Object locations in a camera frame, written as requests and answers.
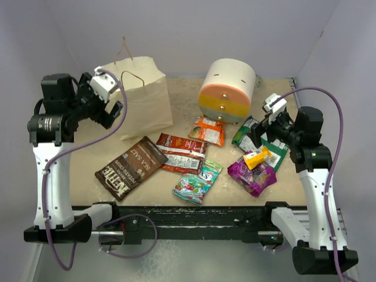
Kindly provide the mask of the brown Kettle chips bag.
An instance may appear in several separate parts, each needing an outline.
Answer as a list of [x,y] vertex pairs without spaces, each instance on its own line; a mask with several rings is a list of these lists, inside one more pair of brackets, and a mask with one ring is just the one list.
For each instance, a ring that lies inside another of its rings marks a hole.
[[116,200],[121,202],[167,161],[167,156],[145,136],[95,172],[95,177]]

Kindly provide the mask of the red Doritos bag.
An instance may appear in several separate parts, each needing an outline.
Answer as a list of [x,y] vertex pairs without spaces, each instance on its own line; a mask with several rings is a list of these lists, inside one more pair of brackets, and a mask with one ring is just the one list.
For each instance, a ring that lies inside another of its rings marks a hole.
[[156,146],[168,158],[161,166],[171,172],[199,174],[206,157],[207,143],[161,133]]

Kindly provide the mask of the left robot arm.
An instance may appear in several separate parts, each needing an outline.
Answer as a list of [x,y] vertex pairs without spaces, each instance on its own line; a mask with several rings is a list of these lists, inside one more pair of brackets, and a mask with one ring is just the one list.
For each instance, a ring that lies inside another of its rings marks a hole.
[[70,201],[70,159],[79,122],[90,119],[111,128],[123,108],[116,102],[106,111],[110,95],[120,83],[97,68],[76,80],[67,73],[44,76],[43,98],[27,124],[38,174],[38,204],[33,225],[23,233],[26,242],[85,243],[92,230],[120,226],[121,216],[111,202],[74,211]]

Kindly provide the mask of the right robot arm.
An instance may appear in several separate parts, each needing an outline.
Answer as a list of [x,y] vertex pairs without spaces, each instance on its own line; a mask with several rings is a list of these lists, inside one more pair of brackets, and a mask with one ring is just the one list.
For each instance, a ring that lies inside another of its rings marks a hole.
[[278,229],[293,248],[296,272],[301,275],[343,273],[358,263],[358,254],[347,246],[341,230],[333,195],[331,152],[321,144],[324,122],[320,110],[299,108],[292,120],[285,106],[264,106],[265,118],[251,127],[248,136],[256,146],[262,135],[268,142],[279,140],[290,148],[290,159],[303,186],[309,228],[287,206],[278,206],[261,215],[268,230]]

